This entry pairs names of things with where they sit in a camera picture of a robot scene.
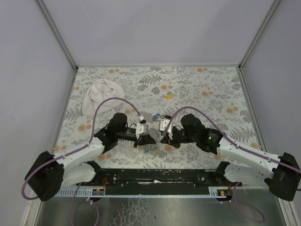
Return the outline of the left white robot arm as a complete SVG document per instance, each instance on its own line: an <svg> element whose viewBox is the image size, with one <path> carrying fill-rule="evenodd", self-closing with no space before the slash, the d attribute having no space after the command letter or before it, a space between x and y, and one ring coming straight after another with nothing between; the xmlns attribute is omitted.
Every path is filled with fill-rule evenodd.
<svg viewBox="0 0 301 226"><path fill-rule="evenodd" d="M94 159L114 148L119 140L132 141L134 147L156 143L145 120L130 128L127 116L116 113L87 144L60 156L48 151L41 153L26 174L24 186L29 186L36 197L45 202L63 187L90 182L100 170Z"/></svg>

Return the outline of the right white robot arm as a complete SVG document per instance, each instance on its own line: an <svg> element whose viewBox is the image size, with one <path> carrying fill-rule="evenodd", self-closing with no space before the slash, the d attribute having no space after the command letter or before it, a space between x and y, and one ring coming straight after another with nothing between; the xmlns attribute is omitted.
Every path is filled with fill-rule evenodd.
<svg viewBox="0 0 301 226"><path fill-rule="evenodd" d="M222 161L214 171L221 186L229 183L267 188L276 197L293 201L301 180L300 167L289 153L279 156L262 152L225 137L220 131L205 127L193 114L181 118L181 128L168 126L170 118L159 123L161 143L179 148L181 144L195 143L207 153L225 156L240 165Z"/></svg>

